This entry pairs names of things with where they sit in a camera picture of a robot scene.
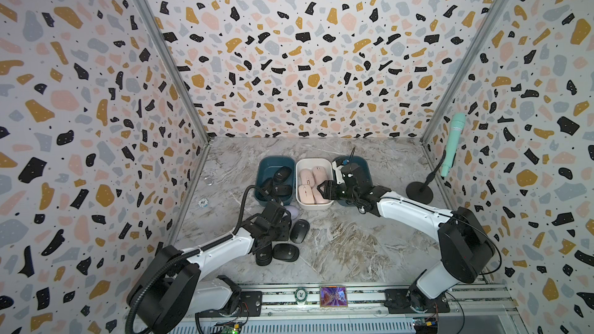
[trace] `pink computer mouse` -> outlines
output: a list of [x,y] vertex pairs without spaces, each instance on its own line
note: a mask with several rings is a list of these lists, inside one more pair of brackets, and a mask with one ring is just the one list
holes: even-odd
[[314,198],[314,194],[311,191],[311,187],[308,184],[302,184],[297,187],[299,201],[303,204],[315,204],[316,199]]
[[307,184],[310,187],[314,187],[316,185],[316,179],[314,178],[314,174],[310,169],[301,169],[299,172],[299,178],[301,179],[301,184]]
[[316,186],[319,186],[323,181],[328,180],[328,175],[326,174],[326,169],[324,169],[324,167],[314,167],[311,172],[314,175]]
[[316,204],[328,204],[330,202],[330,200],[323,198],[322,194],[315,187],[311,189],[311,193],[314,195]]

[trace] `black cable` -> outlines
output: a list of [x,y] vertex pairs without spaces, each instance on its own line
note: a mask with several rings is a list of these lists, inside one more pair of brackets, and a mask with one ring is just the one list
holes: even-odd
[[251,189],[255,189],[257,192],[259,192],[265,200],[269,199],[268,194],[255,184],[250,184],[248,187],[246,187],[245,191],[243,192],[243,197],[241,198],[241,206],[239,207],[239,217],[237,218],[237,224],[235,225],[235,229],[233,230],[234,235],[237,234],[237,231],[239,231],[241,227],[241,222],[243,221],[243,210],[245,209],[245,202],[248,199],[248,193]]
[[460,332],[464,328],[464,324],[466,323],[466,316],[464,315],[464,308],[462,308],[462,305],[460,304],[460,302],[458,302],[458,300],[456,298],[454,298],[454,296],[452,294],[450,294],[447,291],[444,291],[444,293],[449,295],[454,300],[454,302],[456,302],[458,304],[458,306],[460,306],[460,310],[462,311],[462,326],[460,326],[460,330],[458,330],[458,332],[456,333],[456,334],[460,334]]
[[[435,213],[435,214],[439,214],[439,215],[442,215],[442,216],[444,216],[444,217],[448,217],[448,218],[454,218],[454,217],[453,217],[453,216],[451,216],[451,215],[448,215],[448,214],[443,214],[443,213],[440,213],[440,212],[436,212],[436,211],[434,211],[434,210],[432,210],[432,209],[428,209],[428,208],[425,208],[424,206],[420,206],[419,204],[415,204],[415,203],[408,202],[408,201],[406,201],[404,198],[402,198],[402,199],[397,199],[396,197],[382,197],[381,199],[391,199],[391,200],[398,200],[398,201],[402,201],[402,202],[405,202],[405,203],[407,203],[407,204],[411,204],[411,205],[418,206],[419,208],[421,208],[421,209],[424,209],[424,210],[426,210],[426,211],[428,211],[428,212],[432,212],[432,213]],[[483,235],[483,236],[484,236],[484,237],[485,237],[487,240],[489,240],[489,242],[491,243],[491,245],[493,245],[493,246],[495,247],[495,250],[497,250],[497,255],[499,256],[499,265],[497,266],[497,268],[495,268],[493,271],[487,271],[487,272],[482,272],[482,273],[479,273],[479,275],[489,275],[489,274],[491,274],[491,273],[494,273],[494,272],[497,272],[497,271],[499,271],[499,269],[500,269],[500,268],[501,268],[501,266],[503,265],[503,258],[501,257],[501,251],[499,251],[499,248],[498,248],[498,247],[497,247],[497,245],[496,245],[496,244],[495,244],[495,243],[494,243],[494,242],[491,240],[491,238],[490,238],[490,237],[488,237],[488,236],[487,236],[487,234],[485,234],[485,231],[484,231],[484,230],[482,230],[482,229],[479,229],[479,228],[477,228],[477,227],[474,227],[474,226],[472,226],[470,223],[468,223],[468,222],[464,222],[464,221],[463,221],[463,220],[461,220],[461,219],[458,219],[458,218],[454,218],[454,219],[456,219],[456,220],[457,220],[458,222],[460,222],[460,223],[464,223],[465,225],[468,225],[468,226],[470,226],[470,227],[474,228],[474,229],[475,229],[475,231],[478,231],[478,232],[479,232],[480,234],[482,234],[482,235]]]

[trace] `marble floor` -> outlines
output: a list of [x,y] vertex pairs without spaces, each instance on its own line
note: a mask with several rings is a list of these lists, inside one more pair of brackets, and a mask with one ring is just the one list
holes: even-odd
[[[332,160],[350,154],[365,158],[374,184],[405,195],[406,185],[423,181],[429,166],[418,139],[215,138],[176,241],[177,248],[205,244],[233,229],[243,191],[255,183],[258,164],[269,155]],[[213,181],[208,186],[205,177]],[[435,183],[432,206],[446,208]],[[201,199],[208,205],[201,207]],[[244,218],[262,207],[250,193]],[[227,275],[242,284],[389,282],[410,284],[439,258],[436,243],[403,223],[360,214],[337,203],[326,211],[301,211],[309,234],[296,262],[256,265],[253,255],[221,266],[205,279]]]

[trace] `white bin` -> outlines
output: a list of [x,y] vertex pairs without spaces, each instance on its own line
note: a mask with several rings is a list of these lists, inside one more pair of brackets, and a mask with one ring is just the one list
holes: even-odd
[[328,204],[303,204],[301,202],[301,199],[299,198],[299,191],[297,190],[299,186],[302,184],[301,179],[299,177],[299,172],[301,171],[301,169],[312,169],[313,167],[323,167],[324,169],[326,169],[326,175],[328,176],[328,179],[331,180],[333,178],[332,164],[330,163],[330,161],[321,158],[299,160],[297,162],[297,165],[295,165],[295,183],[297,183],[297,186],[295,186],[295,198],[299,203],[299,207],[304,211],[323,211],[331,207],[332,204],[334,204],[334,200],[331,200]]

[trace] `terrazzo pattern wall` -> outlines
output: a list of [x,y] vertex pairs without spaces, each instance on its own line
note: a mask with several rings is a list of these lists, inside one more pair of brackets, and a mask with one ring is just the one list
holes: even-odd
[[467,114],[446,186],[496,240],[492,278],[531,333],[594,332],[592,3],[510,0],[430,136],[441,156]]
[[415,137],[493,0],[148,0],[210,136]]
[[123,332],[197,137],[130,0],[0,0],[0,332]]

